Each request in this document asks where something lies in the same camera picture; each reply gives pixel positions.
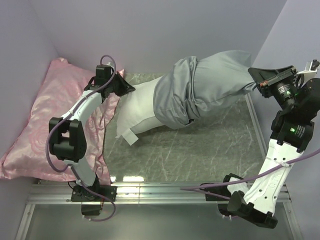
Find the white pillow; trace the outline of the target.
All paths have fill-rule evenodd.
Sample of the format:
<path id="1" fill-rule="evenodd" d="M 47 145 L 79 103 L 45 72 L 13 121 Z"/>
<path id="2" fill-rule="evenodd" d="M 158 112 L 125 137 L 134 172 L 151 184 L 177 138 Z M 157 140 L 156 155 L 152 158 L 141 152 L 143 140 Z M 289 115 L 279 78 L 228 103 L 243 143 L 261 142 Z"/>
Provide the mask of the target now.
<path id="1" fill-rule="evenodd" d="M 154 114 L 154 91 L 160 79 L 135 85 L 121 105 L 116 121 L 116 137 L 123 138 L 130 146 L 138 141 L 137 134 L 161 127 Z"/>

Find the grey pillowcase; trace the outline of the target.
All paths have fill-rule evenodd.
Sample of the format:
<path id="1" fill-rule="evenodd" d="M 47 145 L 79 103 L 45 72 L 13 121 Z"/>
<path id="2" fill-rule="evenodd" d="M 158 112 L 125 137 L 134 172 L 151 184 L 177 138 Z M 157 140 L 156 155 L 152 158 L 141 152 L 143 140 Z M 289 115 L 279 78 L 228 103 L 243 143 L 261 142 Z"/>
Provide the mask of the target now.
<path id="1" fill-rule="evenodd" d="M 226 110 L 256 88 L 250 67 L 251 54 L 243 50 L 180 59 L 155 86 L 155 117 L 175 130 Z"/>

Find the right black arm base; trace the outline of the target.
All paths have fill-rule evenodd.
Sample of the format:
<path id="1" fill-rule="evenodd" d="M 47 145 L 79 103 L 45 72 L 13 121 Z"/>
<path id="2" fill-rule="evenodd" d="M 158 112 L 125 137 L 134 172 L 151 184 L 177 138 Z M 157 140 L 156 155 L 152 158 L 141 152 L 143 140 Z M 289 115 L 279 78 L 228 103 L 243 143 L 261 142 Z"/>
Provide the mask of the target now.
<path id="1" fill-rule="evenodd" d="M 227 197 L 230 198 L 231 197 L 231 193 L 230 191 L 227 189 L 226 186 L 219 186 L 219 187 L 210 187 L 210 188 L 201 188 L 200 190 L 205 191 L 205 192 L 209 192 L 211 194 L 205 194 L 205 200 L 207 202 L 212 202 L 212 201 L 226 201 L 226 199 L 222 198 L 223 197 Z M 237 218 L 237 216 L 233 213 L 228 212 L 228 204 L 222 204 L 219 203 L 217 205 L 218 208 L 218 213 L 221 214 L 221 216 L 223 218 L 229 218 L 229 219 L 234 219 Z"/>

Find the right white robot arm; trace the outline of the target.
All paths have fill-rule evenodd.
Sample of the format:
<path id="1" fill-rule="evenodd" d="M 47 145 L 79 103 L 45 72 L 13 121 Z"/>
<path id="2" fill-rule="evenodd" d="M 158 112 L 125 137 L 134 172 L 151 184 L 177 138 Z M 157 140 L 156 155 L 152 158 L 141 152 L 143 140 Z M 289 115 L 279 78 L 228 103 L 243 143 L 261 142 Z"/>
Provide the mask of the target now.
<path id="1" fill-rule="evenodd" d="M 281 110 L 272 121 L 268 150 L 250 189 L 244 182 L 227 182 L 221 196 L 229 200 L 227 214 L 262 228 L 273 229 L 278 221 L 275 207 L 294 162 L 306 150 L 314 133 L 313 119 L 320 110 L 320 63 L 313 60 L 305 70 L 288 66 L 279 69 L 249 68 L 248 72 L 265 98 L 274 97 Z"/>

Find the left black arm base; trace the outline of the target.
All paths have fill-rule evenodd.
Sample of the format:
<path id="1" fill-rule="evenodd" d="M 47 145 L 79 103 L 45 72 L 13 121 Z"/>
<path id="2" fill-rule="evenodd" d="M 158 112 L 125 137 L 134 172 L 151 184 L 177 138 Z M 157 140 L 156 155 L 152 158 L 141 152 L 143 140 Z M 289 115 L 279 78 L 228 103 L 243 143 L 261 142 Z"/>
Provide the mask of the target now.
<path id="1" fill-rule="evenodd" d="M 70 201 L 81 203 L 81 214 L 87 220 L 93 222 L 102 222 L 111 219 L 116 213 L 115 200 L 117 196 L 117 187 L 112 185 L 100 185 L 95 181 L 93 186 L 78 185 L 72 187 Z M 105 203 L 111 203 L 113 209 L 111 214 L 103 219 L 97 219 L 103 210 Z"/>

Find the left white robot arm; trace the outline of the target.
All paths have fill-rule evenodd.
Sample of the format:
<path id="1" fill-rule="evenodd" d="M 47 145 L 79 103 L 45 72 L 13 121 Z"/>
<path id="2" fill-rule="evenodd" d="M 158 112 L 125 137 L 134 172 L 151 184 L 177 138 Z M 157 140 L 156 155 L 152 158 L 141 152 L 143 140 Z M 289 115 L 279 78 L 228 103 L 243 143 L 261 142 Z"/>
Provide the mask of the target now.
<path id="1" fill-rule="evenodd" d="M 116 69 L 99 64 L 79 100 L 61 117 L 53 117 L 48 123 L 48 137 L 45 144 L 46 160 L 57 173 L 65 172 L 54 166 L 50 156 L 65 162 L 76 177 L 77 185 L 84 187 L 83 195 L 89 201 L 96 201 L 101 195 L 97 174 L 85 157 L 87 141 L 84 126 L 110 94 L 122 97 L 135 91 Z"/>

